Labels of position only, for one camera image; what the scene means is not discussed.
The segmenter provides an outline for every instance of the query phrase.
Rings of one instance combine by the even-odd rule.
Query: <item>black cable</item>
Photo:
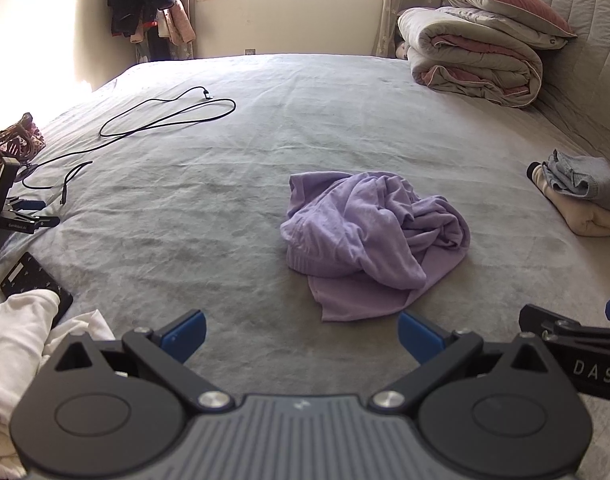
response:
[[[185,94],[187,94],[188,92],[190,92],[192,90],[196,90],[197,88],[200,88],[203,90],[203,94],[205,95],[204,101],[201,101],[199,103],[194,103],[193,105],[190,105],[186,108],[183,108],[182,110],[179,110],[178,112],[174,112],[173,114],[170,114],[168,116],[156,119],[156,120],[152,121],[151,123],[145,124],[144,126],[139,126],[138,128],[135,128],[133,130],[128,130],[127,132],[122,132],[122,133],[118,133],[118,134],[104,134],[103,133],[103,130],[106,128],[106,126],[108,126],[109,123],[118,119],[119,117],[124,116],[125,114],[128,114],[129,112],[135,110],[136,108],[138,108],[141,105],[144,105],[151,101],[157,101],[157,102],[161,102],[161,103],[171,103],[171,102],[181,99],[182,96],[184,96]],[[194,119],[191,121],[174,121],[171,123],[159,124],[159,123],[161,123],[161,121],[165,121],[167,119],[171,119],[172,117],[179,116],[190,110],[196,110],[199,108],[203,108],[207,105],[213,105],[216,103],[229,103],[229,104],[231,104],[231,108],[229,108],[227,111],[223,112],[222,114],[216,115],[214,117],[208,117],[208,118],[204,118],[204,119]],[[163,128],[164,126],[178,126],[180,124],[207,123],[209,121],[215,121],[215,120],[227,117],[234,110],[236,110],[236,101],[234,101],[234,99],[229,99],[227,97],[214,99],[214,98],[210,97],[209,92],[207,91],[207,89],[204,86],[193,86],[192,88],[185,90],[182,94],[178,95],[177,97],[174,97],[173,99],[160,99],[160,98],[146,99],[145,101],[142,101],[142,102],[138,103],[137,105],[134,105],[132,108],[122,111],[118,115],[116,115],[116,116],[112,117],[110,120],[106,121],[106,123],[103,124],[103,126],[101,126],[100,130],[98,131],[98,136],[105,137],[105,138],[113,137],[112,140],[108,140],[108,142],[105,142],[99,146],[95,146],[94,148],[88,148],[86,150],[79,150],[77,152],[63,153],[63,155],[55,156],[54,158],[50,158],[44,162],[41,162],[40,164],[30,164],[27,168],[25,168],[19,174],[19,177],[21,177],[21,184],[23,184],[23,186],[25,186],[28,189],[52,189],[55,185],[54,186],[30,186],[29,184],[26,184],[26,178],[29,178],[32,174],[34,174],[34,172],[38,168],[45,166],[47,164],[51,164],[52,162],[60,160],[61,158],[65,158],[66,156],[84,155],[86,153],[96,152],[96,150],[100,150],[106,146],[109,146],[110,144],[114,144],[115,142],[125,139],[125,137],[129,137],[138,132],[144,132],[145,130],[152,130],[154,128]],[[87,166],[91,163],[92,163],[92,161],[89,160],[86,162],[82,162],[81,164],[77,164],[71,170],[69,170],[68,173],[65,175],[65,178],[63,179],[63,193],[61,194],[61,204],[64,204],[65,201],[67,200],[67,184],[69,184],[71,182],[71,180],[77,176],[77,174],[79,173],[80,170],[82,170],[85,166]]]

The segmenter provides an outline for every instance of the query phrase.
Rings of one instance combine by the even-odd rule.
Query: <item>wall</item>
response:
[[[0,130],[39,127],[134,62],[109,32],[106,0],[0,0]]]
[[[201,0],[199,57],[257,54],[371,54],[383,0]]]

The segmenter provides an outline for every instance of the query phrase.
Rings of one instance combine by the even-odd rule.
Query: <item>purple fabric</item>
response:
[[[469,227],[441,196],[419,198],[394,173],[290,177],[287,264],[307,274],[323,321],[405,308],[463,259]]]

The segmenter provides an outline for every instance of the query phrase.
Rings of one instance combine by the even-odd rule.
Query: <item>gray bed sheet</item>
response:
[[[285,264],[278,227],[290,174],[383,170],[423,196],[444,195],[471,228],[465,260],[413,311],[502,341],[518,332],[525,303],[609,325],[610,238],[573,235],[525,176],[553,148],[575,147],[531,108],[417,85],[403,60],[280,55],[141,65],[40,125],[48,147],[37,161],[94,146],[110,117],[199,84],[235,99],[237,110],[212,123],[135,134],[29,180],[59,184],[76,162],[93,159],[69,185],[66,205],[60,189],[15,188],[45,198],[47,213],[62,222],[13,235],[0,253],[0,280],[29,250],[73,292],[70,315],[98,308],[117,335],[200,308],[207,341],[188,365],[237,396],[365,398],[416,367],[397,343],[396,317],[321,323],[307,279]],[[199,97],[147,104],[108,131]],[[595,435],[581,475],[597,479],[610,471],[610,402],[588,404]]]

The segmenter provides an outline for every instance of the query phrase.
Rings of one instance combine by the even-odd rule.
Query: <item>silver screw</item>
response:
[[[224,408],[230,402],[231,398],[225,392],[204,392],[198,397],[198,403],[204,408],[212,408],[218,410]]]
[[[397,408],[405,402],[405,397],[394,390],[386,390],[378,392],[371,400],[379,408]]]

